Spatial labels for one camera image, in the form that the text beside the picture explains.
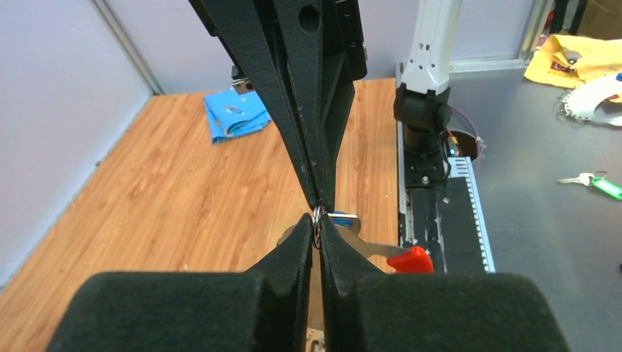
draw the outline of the folded blue cloth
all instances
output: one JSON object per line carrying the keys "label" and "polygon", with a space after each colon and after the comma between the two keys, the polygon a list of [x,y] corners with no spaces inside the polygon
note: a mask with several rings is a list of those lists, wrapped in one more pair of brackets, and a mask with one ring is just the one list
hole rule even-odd
{"label": "folded blue cloth", "polygon": [[203,98],[212,143],[261,131],[270,123],[270,115],[256,92],[238,95],[233,89]]}

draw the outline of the wooden table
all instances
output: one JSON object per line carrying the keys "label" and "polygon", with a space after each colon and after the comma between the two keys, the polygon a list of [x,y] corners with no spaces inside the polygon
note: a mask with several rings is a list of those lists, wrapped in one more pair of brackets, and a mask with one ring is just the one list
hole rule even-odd
{"label": "wooden table", "polygon": [[[0,351],[41,351],[78,287],[101,271],[242,271],[308,212],[274,124],[211,144],[203,94],[154,97],[0,293]],[[396,244],[392,79],[356,83],[337,209]],[[387,270],[380,258],[372,258]]]}

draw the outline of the yellow cloth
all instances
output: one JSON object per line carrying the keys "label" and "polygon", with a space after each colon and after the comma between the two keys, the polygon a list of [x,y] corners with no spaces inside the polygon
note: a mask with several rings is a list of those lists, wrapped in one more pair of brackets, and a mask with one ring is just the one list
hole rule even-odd
{"label": "yellow cloth", "polygon": [[[620,72],[622,40],[552,35],[535,52],[524,76],[534,82],[576,89]],[[622,98],[614,96],[611,101],[622,103]]]}

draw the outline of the cardboard box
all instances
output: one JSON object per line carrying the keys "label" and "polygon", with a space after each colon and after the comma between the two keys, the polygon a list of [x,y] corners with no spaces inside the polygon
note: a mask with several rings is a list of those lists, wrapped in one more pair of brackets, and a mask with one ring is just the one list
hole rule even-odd
{"label": "cardboard box", "polygon": [[589,0],[579,34],[596,39],[622,39],[622,1]]}

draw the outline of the gray tabletop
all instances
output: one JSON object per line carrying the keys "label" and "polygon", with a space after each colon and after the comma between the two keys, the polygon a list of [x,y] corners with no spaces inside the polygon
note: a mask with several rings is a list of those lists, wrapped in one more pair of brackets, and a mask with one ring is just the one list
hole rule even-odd
{"label": "gray tabletop", "polygon": [[[608,172],[622,185],[622,128],[556,118],[562,89],[523,70],[452,77],[450,101],[486,148],[474,162],[497,272],[544,292],[573,351],[622,351],[622,202],[557,180]],[[460,127],[454,116],[450,126]]]}

